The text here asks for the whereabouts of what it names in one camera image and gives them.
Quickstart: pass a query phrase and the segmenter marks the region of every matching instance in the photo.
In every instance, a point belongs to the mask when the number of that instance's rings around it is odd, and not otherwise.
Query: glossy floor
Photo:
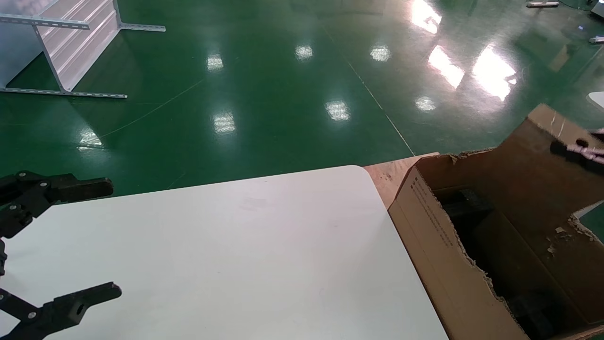
[[[579,5],[579,0],[566,0]],[[496,146],[545,102],[586,128],[600,19],[523,0],[122,0],[77,90],[0,93],[0,173],[109,177],[116,194]],[[13,87],[56,88],[43,57]],[[604,211],[586,219],[604,225]]]

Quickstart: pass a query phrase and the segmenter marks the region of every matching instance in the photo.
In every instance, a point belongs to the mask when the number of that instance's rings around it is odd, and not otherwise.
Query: white metal stand
[[[527,3],[528,8],[547,8],[547,7],[558,7],[560,2],[557,1],[530,1]]]
[[[590,43],[592,44],[602,44],[604,42],[604,36],[595,36],[590,38]]]
[[[60,90],[5,87],[10,78],[4,79],[4,83],[0,79],[0,92],[60,96],[126,98],[125,94],[73,89],[120,30],[165,32],[164,26],[125,24],[121,21],[117,0],[56,0],[37,16],[0,13],[2,24],[32,26]],[[10,32],[0,31],[0,38],[3,34]]]

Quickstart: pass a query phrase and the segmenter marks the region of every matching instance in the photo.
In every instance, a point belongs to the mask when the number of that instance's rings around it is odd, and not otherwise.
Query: white object
[[[594,8],[591,9],[591,12],[599,16],[604,16],[604,1],[598,0]]]
[[[597,107],[598,110],[604,112],[604,91],[589,93],[587,101]]]
[[[590,38],[590,43],[592,44],[601,44],[604,42],[604,36],[595,36]]]
[[[527,3],[528,8],[542,8],[542,7],[558,7],[560,3],[557,1],[530,1]]]
[[[37,306],[123,289],[48,340],[447,339],[357,166],[54,206],[6,243]]]

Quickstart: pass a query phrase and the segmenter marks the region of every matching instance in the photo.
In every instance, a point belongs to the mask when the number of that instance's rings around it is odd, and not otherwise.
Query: torn cardboard
[[[518,306],[531,299],[555,301],[555,322],[539,329],[553,332],[551,339],[604,332],[604,245],[570,218],[604,199],[604,178],[550,152],[555,140],[577,139],[604,148],[539,105],[499,147],[426,157],[408,171],[388,211],[452,340],[534,336],[536,330],[525,332],[510,314],[511,308],[522,315]],[[487,261],[488,273],[466,252],[437,198],[459,188],[471,188],[494,207],[471,235],[471,250]],[[508,304],[496,291],[522,303]]]

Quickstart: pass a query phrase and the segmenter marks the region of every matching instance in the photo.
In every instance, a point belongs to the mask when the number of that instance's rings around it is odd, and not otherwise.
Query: gray stand base
[[[135,30],[135,31],[153,31],[165,32],[165,26],[158,25],[139,25],[139,24],[120,24],[120,30]]]
[[[126,99],[128,98],[125,94],[117,93],[95,93],[95,92],[78,92],[78,91],[56,91],[56,90],[34,90],[29,88],[10,88],[0,87],[0,92],[16,92],[16,93],[30,93],[30,94],[54,94],[55,96],[76,96],[76,97],[102,97],[102,98],[116,98]]]

